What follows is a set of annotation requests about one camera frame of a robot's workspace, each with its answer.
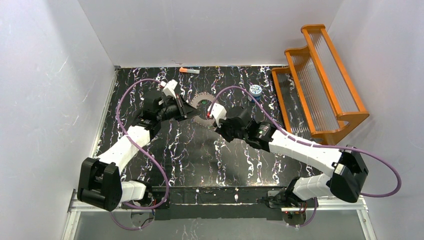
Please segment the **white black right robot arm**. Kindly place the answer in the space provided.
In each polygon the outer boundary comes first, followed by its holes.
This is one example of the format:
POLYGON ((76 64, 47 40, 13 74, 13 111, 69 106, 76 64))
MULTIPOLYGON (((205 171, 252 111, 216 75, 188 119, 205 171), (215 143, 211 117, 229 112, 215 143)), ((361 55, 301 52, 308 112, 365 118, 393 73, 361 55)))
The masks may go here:
POLYGON ((262 201, 273 206, 301 206, 304 202, 323 196, 333 196, 347 203, 357 202, 368 168, 360 153, 333 149, 291 133, 281 132, 266 121, 256 121, 241 106, 226 110, 215 103, 210 117, 214 119, 215 132, 226 141, 245 141, 250 147, 290 157, 321 171, 320 175, 296 177, 274 196, 262 201))

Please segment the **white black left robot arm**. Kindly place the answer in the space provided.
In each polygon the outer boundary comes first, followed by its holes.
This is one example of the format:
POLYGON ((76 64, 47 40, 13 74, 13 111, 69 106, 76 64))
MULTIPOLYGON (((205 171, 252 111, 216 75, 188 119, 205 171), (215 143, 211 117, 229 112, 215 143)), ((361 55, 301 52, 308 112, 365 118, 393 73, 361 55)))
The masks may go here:
POLYGON ((81 164, 77 199, 92 206, 113 211, 120 203, 144 199, 151 187, 140 180, 121 181, 121 173, 130 160, 159 132, 162 122, 191 119, 200 110, 180 94, 166 96, 154 90, 148 93, 135 112, 127 135, 95 158, 81 164))

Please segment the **round metal key organizer disc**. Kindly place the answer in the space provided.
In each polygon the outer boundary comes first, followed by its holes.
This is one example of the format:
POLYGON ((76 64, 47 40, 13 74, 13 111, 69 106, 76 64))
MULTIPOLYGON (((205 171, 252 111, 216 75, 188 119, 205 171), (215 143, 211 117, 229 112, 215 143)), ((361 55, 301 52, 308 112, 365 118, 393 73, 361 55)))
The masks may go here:
POLYGON ((193 99, 190 101, 190 104, 193 107, 196 107, 200 111, 200 114, 193 118, 195 123, 207 128, 210 128, 213 126, 215 121, 213 119, 208 118, 207 113, 208 113, 208 108, 210 107, 214 98, 215 97, 212 94, 207 92, 201 92, 199 94, 196 94, 193 97, 193 99), (200 104, 201 101, 206 101, 207 104, 201 105, 200 104))

